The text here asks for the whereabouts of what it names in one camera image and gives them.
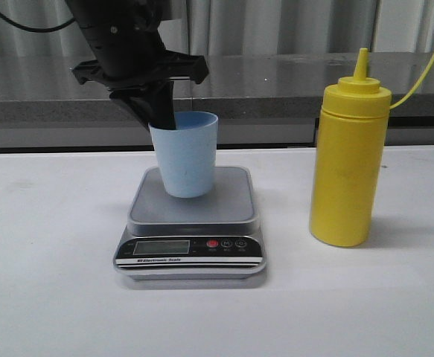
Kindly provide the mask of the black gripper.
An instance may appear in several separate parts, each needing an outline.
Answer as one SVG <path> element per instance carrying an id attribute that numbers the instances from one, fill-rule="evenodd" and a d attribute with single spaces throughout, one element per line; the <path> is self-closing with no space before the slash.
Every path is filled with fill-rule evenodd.
<path id="1" fill-rule="evenodd" d="M 200 84 L 208 76 L 203 56 L 169 51 L 158 29 L 177 17 L 176 1 L 67 1 L 94 60 L 72 70 L 78 83 L 101 83 L 109 99 L 145 129 L 175 130 L 173 82 Z M 125 89 L 153 83 L 147 93 Z"/>

